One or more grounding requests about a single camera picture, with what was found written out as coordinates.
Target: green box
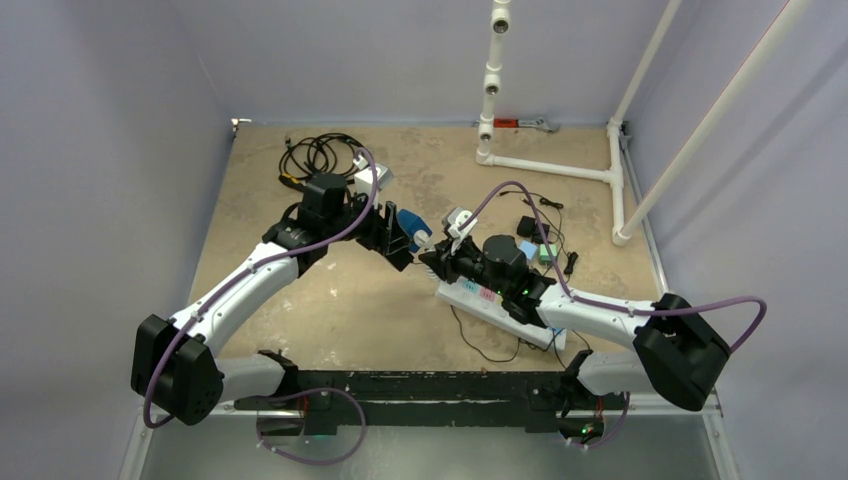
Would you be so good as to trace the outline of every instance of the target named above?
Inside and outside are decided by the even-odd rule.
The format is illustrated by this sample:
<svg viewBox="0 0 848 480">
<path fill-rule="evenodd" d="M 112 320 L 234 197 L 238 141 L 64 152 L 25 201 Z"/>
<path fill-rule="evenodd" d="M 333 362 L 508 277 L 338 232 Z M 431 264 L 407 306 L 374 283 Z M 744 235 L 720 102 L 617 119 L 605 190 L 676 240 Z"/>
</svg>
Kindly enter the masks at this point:
<svg viewBox="0 0 848 480">
<path fill-rule="evenodd" d="M 544 245 L 539 246 L 539 263 L 542 265 L 550 265 L 557 258 L 556 245 L 551 245 L 551 254 L 548 254 L 548 248 Z"/>
</svg>

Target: beige table surface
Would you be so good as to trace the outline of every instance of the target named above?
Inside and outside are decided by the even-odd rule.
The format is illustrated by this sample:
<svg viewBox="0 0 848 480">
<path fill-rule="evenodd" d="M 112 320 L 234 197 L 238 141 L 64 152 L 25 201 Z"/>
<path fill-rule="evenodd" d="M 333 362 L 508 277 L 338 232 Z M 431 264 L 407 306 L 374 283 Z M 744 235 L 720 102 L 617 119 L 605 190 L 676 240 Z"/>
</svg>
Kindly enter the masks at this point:
<svg viewBox="0 0 848 480">
<path fill-rule="evenodd" d="M 240 128 L 197 269 L 192 299 L 230 273 L 300 194 L 277 181 L 277 162 L 286 136 L 341 131 L 365 144 L 375 159 L 395 174 L 380 194 L 398 208 L 421 215 L 441 234 L 440 220 L 454 206 L 473 210 L 498 183 L 519 180 L 530 191 L 565 204 L 566 250 L 577 251 L 571 285 L 594 293 L 630 299 L 657 299 L 651 259 L 641 229 L 627 246 L 612 244 L 609 187 L 601 182 L 561 177 L 474 162 L 476 130 L 462 127 L 262 127 Z M 498 154 L 605 169 L 609 147 L 602 129 L 564 129 L 555 134 L 534 130 L 498 130 Z M 346 147 L 338 150 L 345 152 Z M 349 165 L 347 153 L 339 170 Z M 629 185 L 627 215 L 633 211 Z M 542 207 L 553 221 L 556 211 Z M 478 245 L 496 233 L 515 233 L 529 207 L 519 195 L 495 197 L 474 230 Z M 300 280 L 274 295 L 227 343 L 224 357 L 259 349 L 282 350 L 301 368 L 349 370 L 556 370 L 551 352 L 522 345 L 516 359 L 490 363 L 463 343 L 446 303 L 434 296 L 436 282 L 423 266 L 397 272 L 379 255 L 355 242 L 332 245 L 326 257 Z M 508 358 L 516 338 L 459 312 L 466 337 L 492 358 Z M 615 344 L 584 335 L 595 350 L 619 350 Z M 567 362 L 585 348 L 575 335 L 560 352 Z"/>
</svg>

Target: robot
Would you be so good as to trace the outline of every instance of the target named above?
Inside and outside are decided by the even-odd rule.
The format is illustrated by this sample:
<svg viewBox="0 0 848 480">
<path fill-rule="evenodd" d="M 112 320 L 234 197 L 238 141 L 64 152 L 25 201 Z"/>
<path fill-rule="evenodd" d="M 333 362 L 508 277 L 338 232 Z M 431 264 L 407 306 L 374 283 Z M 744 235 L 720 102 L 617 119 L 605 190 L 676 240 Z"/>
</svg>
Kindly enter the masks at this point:
<svg viewBox="0 0 848 480">
<path fill-rule="evenodd" d="M 569 412 L 592 410 L 599 399 L 609 408 L 626 405 L 622 392 L 656 392 L 680 408 L 703 408 L 731 349 L 698 314 L 662 315 L 689 307 L 683 298 L 665 294 L 657 302 L 630 301 L 568 289 L 530 267 L 511 236 L 494 235 L 478 247 L 470 235 L 474 214 L 462 208 L 445 217 L 446 237 L 433 243 L 420 231 L 402 228 L 393 202 L 378 203 L 391 171 L 370 154 L 359 154 L 355 163 L 357 193 L 350 193 L 340 175 L 317 175 L 305 185 L 302 200 L 285 210 L 211 292 L 168 318 L 150 315 L 141 322 L 130 383 L 145 397 L 148 426 L 164 423 L 149 418 L 151 404 L 194 425 L 221 402 L 246 410 L 293 409 L 292 400 L 274 398 L 304 392 L 310 409 L 306 434 L 333 434 L 364 415 L 369 425 L 513 426 L 529 433 L 558 431 L 566 438 L 582 432 L 586 440 L 586 422 L 569 418 Z M 269 297 L 306 275 L 333 241 L 349 240 L 398 271 L 413 262 L 411 250 L 423 246 L 418 258 L 439 279 L 440 289 L 470 281 L 498 292 L 496 317 L 503 326 L 547 335 L 551 329 L 574 329 L 627 351 L 584 350 L 564 372 L 309 371 L 272 351 L 217 358 Z M 331 388 L 356 402 L 327 395 Z M 594 427 L 595 435 L 603 434 L 602 425 Z"/>
</svg>

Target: gray wall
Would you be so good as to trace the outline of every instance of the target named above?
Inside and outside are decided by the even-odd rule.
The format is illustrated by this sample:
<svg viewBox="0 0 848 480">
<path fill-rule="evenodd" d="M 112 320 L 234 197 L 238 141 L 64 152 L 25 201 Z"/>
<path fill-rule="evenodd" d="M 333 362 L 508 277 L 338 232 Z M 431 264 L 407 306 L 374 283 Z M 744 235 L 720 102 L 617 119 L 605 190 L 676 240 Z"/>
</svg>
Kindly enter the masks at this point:
<svg viewBox="0 0 848 480">
<path fill-rule="evenodd" d="M 490 0 L 174 0 L 229 111 L 260 121 L 470 122 Z M 667 0 L 516 1 L 497 114 L 609 119 Z"/>
<path fill-rule="evenodd" d="M 0 11 L 0 477 L 115 478 L 135 328 L 185 304 L 228 119 L 166 0 Z"/>
<path fill-rule="evenodd" d="M 648 188 L 783 4 L 701 2 L 630 115 Z M 760 294 L 769 313 L 719 382 L 743 478 L 848 478 L 848 3 L 817 0 L 650 219 L 695 302 Z M 707 315 L 725 338 L 754 309 Z"/>
</svg>

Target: pvc pipe frame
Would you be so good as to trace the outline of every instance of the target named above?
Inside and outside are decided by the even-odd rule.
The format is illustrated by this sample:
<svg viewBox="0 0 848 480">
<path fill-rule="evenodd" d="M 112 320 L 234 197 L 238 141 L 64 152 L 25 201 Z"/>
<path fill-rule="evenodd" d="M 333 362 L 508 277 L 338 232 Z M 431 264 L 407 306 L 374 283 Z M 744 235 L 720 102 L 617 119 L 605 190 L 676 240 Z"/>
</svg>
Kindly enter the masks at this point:
<svg viewBox="0 0 848 480">
<path fill-rule="evenodd" d="M 503 41 L 503 33 L 492 33 L 492 40 L 489 46 L 489 62 L 486 64 L 486 84 L 484 90 L 487 92 L 483 102 L 483 114 L 480 115 L 480 126 L 478 127 L 479 143 L 477 147 L 477 163 L 481 165 L 497 165 L 522 170 L 533 170 L 537 172 L 552 173 L 556 175 L 565 175 L 570 177 L 585 178 L 589 180 L 599 180 L 609 184 L 612 193 L 613 205 L 613 227 L 612 241 L 617 246 L 624 246 L 632 237 L 633 232 L 641 225 L 642 221 L 648 214 L 648 211 L 656 204 L 659 197 L 668 189 L 671 182 L 677 178 L 680 171 L 691 160 L 694 153 L 703 144 L 706 137 L 712 132 L 713 128 L 718 124 L 718 121 L 724 116 L 733 101 L 747 86 L 750 79 L 759 71 L 765 60 L 774 51 L 774 48 L 785 37 L 789 29 L 795 24 L 803 11 L 809 6 L 811 0 L 788 0 L 783 9 L 778 14 L 771 26 L 766 30 L 763 37 L 754 47 L 739 70 L 731 78 L 730 83 L 719 95 L 718 99 L 713 103 L 712 107 L 707 111 L 707 114 L 692 132 L 689 139 L 686 140 L 683 147 L 671 161 L 666 171 L 660 176 L 657 183 L 648 191 L 648 194 L 636 208 L 633 216 L 625 224 L 624 222 L 624 170 L 621 163 L 621 145 L 619 137 L 621 135 L 621 124 L 630 103 L 633 101 L 642 79 L 648 71 L 654 56 L 659 50 L 671 22 L 680 7 L 682 0 L 669 0 L 665 11 L 660 17 L 659 23 L 651 36 L 642 58 L 639 60 L 639 65 L 633 73 L 633 78 L 630 79 L 630 84 L 624 92 L 621 103 L 607 123 L 607 138 L 609 139 L 610 147 L 610 168 L 608 170 L 591 170 L 586 168 L 567 167 L 562 165 L 554 165 L 544 162 L 533 162 L 517 158 L 500 157 L 491 153 L 490 143 L 494 137 L 493 121 L 494 121 L 494 101 L 495 96 L 500 92 L 500 70 L 501 70 L 501 48 Z M 494 0 L 492 8 L 492 23 L 494 27 L 496 16 L 509 19 L 509 3 L 510 0 Z M 492 75 L 497 75 L 498 88 L 494 94 L 488 88 L 488 84 L 492 79 Z"/>
</svg>

